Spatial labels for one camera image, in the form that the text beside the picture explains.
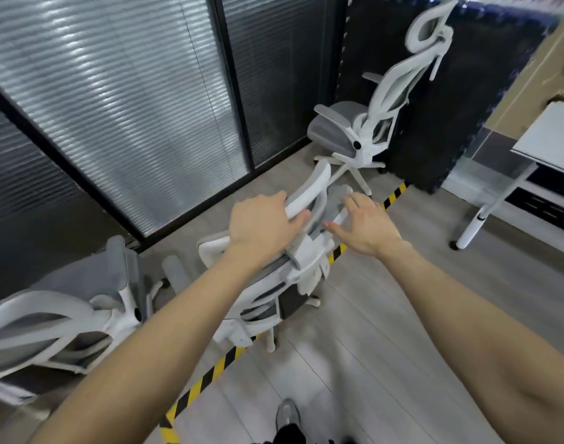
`black foam mat panel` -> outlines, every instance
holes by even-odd
[[[375,84],[362,74],[384,74],[411,56],[404,45],[406,32],[418,14],[437,2],[352,0],[335,101],[367,105]],[[447,24],[454,29],[453,43],[436,78],[428,80],[429,68],[397,118],[389,149],[375,158],[429,193],[440,187],[558,19],[460,0]]]

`gray shoe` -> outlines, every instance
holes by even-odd
[[[301,414],[292,399],[284,399],[276,413],[276,431],[288,424],[301,427]]]

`left hand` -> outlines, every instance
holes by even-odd
[[[311,212],[303,210],[289,221],[285,200],[286,192],[281,191],[237,202],[230,215],[227,253],[237,253],[261,268],[288,246],[307,224]]]

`beige wall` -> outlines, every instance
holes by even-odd
[[[545,109],[547,100],[556,95],[564,96],[564,17],[539,46],[486,126],[518,140]]]

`black metal frame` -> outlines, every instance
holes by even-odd
[[[334,29],[334,51],[330,57],[330,79],[328,91],[326,97],[328,98],[328,103],[333,101],[335,95],[335,86],[337,84],[338,78],[338,67],[341,58],[341,44],[344,35],[344,25],[345,25],[345,15],[347,8],[347,1],[343,0],[341,5],[337,8],[336,18],[335,18],[335,29]],[[219,201],[225,199],[227,196],[231,195],[237,191],[242,186],[254,180],[271,167],[282,162],[287,157],[294,154],[299,149],[307,145],[310,140],[307,137],[296,141],[292,145],[288,146],[286,149],[278,153],[277,155],[271,157],[266,162],[258,165],[256,167],[253,155],[251,152],[251,145],[249,141],[249,132],[247,129],[247,122],[245,120],[245,112],[243,111],[243,105],[241,103],[241,92],[239,89],[239,83],[237,80],[237,73],[234,67],[234,58],[232,46],[230,44],[229,32],[225,19],[225,11],[223,8],[222,0],[208,0],[212,11],[212,20],[214,26],[218,33],[220,49],[224,57],[226,72],[228,76],[228,84],[231,90],[231,101],[236,118],[238,120],[239,130],[241,132],[241,144],[245,152],[246,163],[248,166],[249,173],[239,180],[235,181],[233,184],[227,186],[220,192],[196,205],[191,210],[179,216],[174,221],[162,227],[158,231],[153,232],[150,236],[145,237],[138,229],[124,216],[124,214],[108,199],[103,195],[103,193],[87,178],[85,177],[71,162],[64,156],[64,154],[49,140],[45,134],[41,132],[37,127],[35,127],[20,111],[16,106],[14,106],[9,99],[4,95],[2,90],[0,90],[0,111],[2,111],[9,120],[15,124],[33,143],[41,149],[43,153],[46,154],[53,162],[55,162],[68,176],[72,178],[87,194],[90,195],[97,203],[105,210],[110,216],[112,216],[127,232],[129,232],[132,237],[134,237],[139,242],[139,246],[136,248],[138,253],[143,252],[150,246],[156,244],[161,239],[167,237],[175,230],[179,229],[184,224],[191,221],[193,218],[200,215],[205,210],[209,209]]]
[[[60,152],[52,141],[36,128],[22,111],[9,101],[0,89],[0,111],[24,133],[35,146],[60,167],[87,195],[92,197],[105,212],[112,216],[133,238],[141,242],[144,235],[106,196]]]

